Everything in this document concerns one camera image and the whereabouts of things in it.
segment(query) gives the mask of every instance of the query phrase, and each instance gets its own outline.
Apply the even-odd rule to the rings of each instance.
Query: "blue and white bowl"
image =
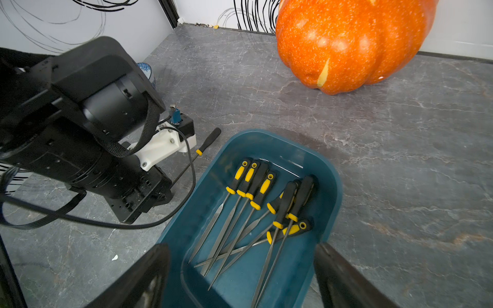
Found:
[[[151,82],[152,87],[154,89],[156,89],[156,77],[154,77],[154,74],[152,73],[151,66],[149,64],[147,64],[147,63],[144,63],[144,62],[137,63],[137,65],[144,72],[144,74],[147,77],[147,79],[149,79],[149,81]]]

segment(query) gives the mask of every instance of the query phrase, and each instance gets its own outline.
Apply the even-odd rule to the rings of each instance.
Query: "black line drawing on wall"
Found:
[[[115,3],[115,2],[109,2],[106,0],[103,0],[103,4],[101,5],[100,3],[90,3],[82,0],[72,0],[73,2],[80,4],[82,6],[94,9],[96,11],[101,11],[101,12],[116,12],[116,11],[121,11],[124,9],[126,6],[133,5],[137,3],[139,0],[126,0],[125,2],[121,3]]]
[[[277,14],[281,0],[233,0],[233,6],[217,19],[223,27],[230,18],[236,18],[238,29],[276,33]]]
[[[0,11],[22,36],[46,53],[61,54],[103,35],[106,13],[139,0],[0,0]]]

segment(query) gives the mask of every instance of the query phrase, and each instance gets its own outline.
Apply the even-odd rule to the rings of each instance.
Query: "yellow grip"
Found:
[[[283,229],[284,228],[284,226],[281,223],[277,222],[277,221],[273,222],[272,224],[274,226],[278,227],[279,229]]]
[[[267,188],[269,188],[269,185],[271,184],[270,180],[265,180],[265,182],[262,184],[262,187],[260,187],[260,193],[265,194],[267,191]]]
[[[270,231],[267,231],[267,240],[269,241],[269,244],[272,245],[272,235]]]
[[[256,209],[257,211],[259,211],[259,210],[260,210],[260,205],[258,205],[257,203],[255,203],[255,202],[253,202],[253,201],[250,201],[250,205],[251,205],[254,209]]]
[[[235,179],[239,180],[242,177],[243,171],[245,171],[245,167],[241,166],[238,171],[236,171]]]
[[[272,214],[276,214],[276,209],[272,207],[272,205],[270,203],[267,203],[267,208],[269,209],[269,211],[271,211]]]
[[[296,232],[300,231],[300,226],[298,225],[293,225],[291,229],[289,230],[289,235],[295,234]],[[287,228],[284,228],[282,230],[282,234],[286,235]]]
[[[245,182],[250,182],[254,172],[255,172],[255,168],[250,168],[250,170],[248,170],[248,173],[245,176]]]
[[[228,191],[228,193],[230,193],[231,195],[234,195],[236,194],[236,191],[232,190],[231,188],[229,187],[226,187],[226,190]]]
[[[294,216],[293,214],[289,213],[289,215],[287,216],[287,218],[293,220],[294,222],[298,222],[298,217]]]

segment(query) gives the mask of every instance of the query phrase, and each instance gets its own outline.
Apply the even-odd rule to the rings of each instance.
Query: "black cable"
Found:
[[[171,119],[171,116],[170,116],[170,115],[169,115],[169,116],[167,116],[167,117],[166,117],[166,119],[159,121],[159,122],[157,123],[157,125],[161,125],[161,124],[163,124],[164,122],[168,121],[169,119]]]
[[[192,169],[192,187],[188,191],[188,194],[185,196],[185,198],[181,201],[181,203],[171,213],[166,215],[166,217],[164,217],[163,219],[160,219],[158,221],[151,222],[148,224],[141,224],[141,225],[112,224],[112,223],[108,223],[108,222],[104,222],[104,221],[96,221],[96,220],[92,220],[92,219],[86,219],[86,218],[81,218],[81,217],[77,217],[77,216],[62,214],[62,213],[52,211],[52,210],[47,209],[47,208],[42,207],[42,206],[34,205],[34,204],[22,201],[22,200],[17,199],[17,198],[7,196],[5,193],[0,193],[0,202],[8,202],[10,204],[17,205],[17,206],[26,208],[28,210],[36,211],[36,212],[39,212],[39,213],[42,213],[42,214],[45,214],[48,216],[54,216],[56,218],[61,218],[61,219],[65,219],[68,221],[78,222],[78,223],[96,226],[96,227],[103,227],[103,228],[110,228],[110,229],[138,230],[138,229],[146,229],[146,228],[152,228],[152,227],[158,226],[158,225],[162,224],[163,222],[167,221],[168,219],[170,219],[171,217],[173,217],[173,215],[175,215],[176,212],[178,212],[181,209],[181,207],[185,204],[185,202],[188,200],[188,198],[192,194],[193,190],[195,189],[195,184],[196,184],[195,168],[193,167],[192,156],[190,155],[190,145],[188,144],[188,140],[186,139],[186,136],[174,127],[167,127],[166,129],[177,131],[178,134],[180,134],[183,137],[183,140],[185,140],[186,148],[188,150],[188,159],[190,161],[190,167]]]
[[[0,178],[0,192],[8,193],[7,192],[7,186],[15,178],[15,176],[17,175],[17,172],[19,172],[19,168],[15,167],[15,166],[11,166],[5,171],[5,173]],[[79,204],[79,202],[81,202],[82,199],[84,199],[84,197],[86,196],[85,190],[78,189],[78,190],[76,190],[76,192],[77,192],[77,195],[74,196],[66,205],[59,208],[57,210],[57,212],[67,214],[68,212],[73,210]],[[46,216],[46,217],[43,217],[43,218],[36,220],[34,222],[28,223],[28,224],[14,225],[14,224],[9,223],[5,219],[2,211],[3,211],[3,202],[0,202],[0,224],[14,228],[14,229],[20,229],[20,230],[36,229],[36,228],[42,227],[44,225],[47,225],[56,219],[56,217]]]
[[[233,5],[235,6],[235,14],[236,14],[236,20],[238,20],[238,29],[242,29],[242,26],[240,25],[240,18],[238,17],[238,11],[236,10],[236,0],[233,0]]]

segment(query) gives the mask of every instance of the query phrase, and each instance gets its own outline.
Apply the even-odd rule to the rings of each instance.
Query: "white wall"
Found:
[[[187,23],[238,29],[234,1],[176,0],[176,6],[178,14]],[[258,1],[262,8],[265,1],[269,2]],[[240,3],[241,0],[236,0],[237,11],[242,16]],[[266,16],[268,11],[267,7],[264,10]],[[241,17],[240,25],[242,29],[250,30]],[[493,0],[440,0],[435,23],[421,50],[493,60]]]
[[[493,60],[493,0],[440,0],[421,50]]]
[[[60,54],[106,35],[141,62],[173,31],[158,0],[131,0],[132,5],[109,12],[93,9],[91,4],[109,5],[102,0],[84,0],[86,5],[75,1],[80,2],[0,0],[0,47]]]

